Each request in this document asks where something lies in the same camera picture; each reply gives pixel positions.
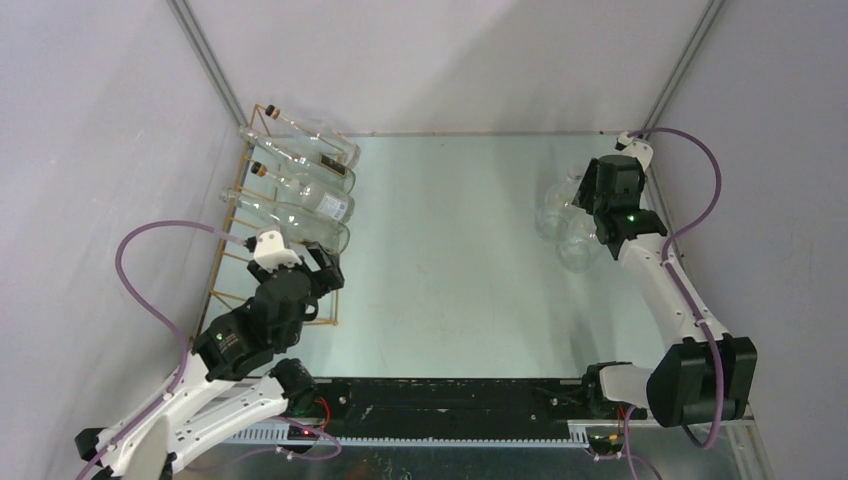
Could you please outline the clear bottle white label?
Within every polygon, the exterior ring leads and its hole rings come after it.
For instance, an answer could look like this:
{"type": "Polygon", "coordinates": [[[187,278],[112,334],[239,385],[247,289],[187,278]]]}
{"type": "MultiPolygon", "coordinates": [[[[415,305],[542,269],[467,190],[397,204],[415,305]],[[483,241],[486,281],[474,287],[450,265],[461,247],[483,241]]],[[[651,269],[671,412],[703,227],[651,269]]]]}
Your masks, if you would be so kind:
{"type": "Polygon", "coordinates": [[[307,173],[286,173],[253,162],[250,172],[270,180],[287,203],[299,205],[319,216],[347,223],[354,213],[354,199],[342,190],[315,180],[307,173]]]}

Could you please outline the clear bottle frosted cap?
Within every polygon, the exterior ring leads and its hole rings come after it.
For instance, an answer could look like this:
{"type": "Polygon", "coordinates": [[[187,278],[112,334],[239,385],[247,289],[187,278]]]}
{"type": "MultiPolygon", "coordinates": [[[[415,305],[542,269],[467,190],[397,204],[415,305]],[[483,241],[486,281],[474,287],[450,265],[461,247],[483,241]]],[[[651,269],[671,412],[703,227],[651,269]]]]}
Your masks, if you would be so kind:
{"type": "Polygon", "coordinates": [[[563,235],[556,244],[561,265],[575,274],[588,271],[601,250],[594,220],[583,212],[575,213],[566,222],[563,235]]]}

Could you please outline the long clear glass bottle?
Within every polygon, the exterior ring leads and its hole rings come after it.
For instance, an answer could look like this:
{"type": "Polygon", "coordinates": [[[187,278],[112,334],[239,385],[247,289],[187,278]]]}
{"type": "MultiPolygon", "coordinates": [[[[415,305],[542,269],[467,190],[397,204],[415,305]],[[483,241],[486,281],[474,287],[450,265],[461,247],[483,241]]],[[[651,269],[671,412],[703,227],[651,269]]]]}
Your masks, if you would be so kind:
{"type": "Polygon", "coordinates": [[[349,245],[350,231],[346,225],[327,220],[304,207],[228,188],[220,191],[219,199],[232,204],[237,214],[255,229],[278,227],[288,243],[317,242],[334,254],[341,254],[349,245]]]}

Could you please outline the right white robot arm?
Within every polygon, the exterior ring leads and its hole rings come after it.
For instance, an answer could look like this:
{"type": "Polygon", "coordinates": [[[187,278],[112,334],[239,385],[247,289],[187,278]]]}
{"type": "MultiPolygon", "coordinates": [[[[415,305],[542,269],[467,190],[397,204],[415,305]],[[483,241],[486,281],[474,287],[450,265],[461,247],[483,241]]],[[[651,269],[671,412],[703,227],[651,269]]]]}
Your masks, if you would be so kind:
{"type": "Polygon", "coordinates": [[[640,206],[646,175],[634,157],[591,160],[574,198],[600,243],[634,278],[665,352],[653,367],[608,362],[588,368],[585,411],[606,418],[621,403],[649,410],[664,427],[741,419],[757,363],[748,337],[735,337],[700,299],[666,245],[658,214],[640,206]]]}

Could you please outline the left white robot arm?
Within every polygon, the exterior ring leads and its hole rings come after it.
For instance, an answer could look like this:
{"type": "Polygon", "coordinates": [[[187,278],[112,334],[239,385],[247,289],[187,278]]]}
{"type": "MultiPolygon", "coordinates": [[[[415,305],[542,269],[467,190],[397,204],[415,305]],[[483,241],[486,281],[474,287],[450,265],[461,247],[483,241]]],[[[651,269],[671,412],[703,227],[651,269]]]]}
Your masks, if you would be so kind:
{"type": "Polygon", "coordinates": [[[98,479],[127,479],[134,465],[169,479],[232,434],[269,417],[309,414],[319,402],[315,378],[297,358],[303,326],[319,300],[344,285],[339,257],[306,245],[317,267],[252,237],[248,272],[254,294],[215,318],[146,405],[111,427],[74,438],[83,470],[98,479]]]}

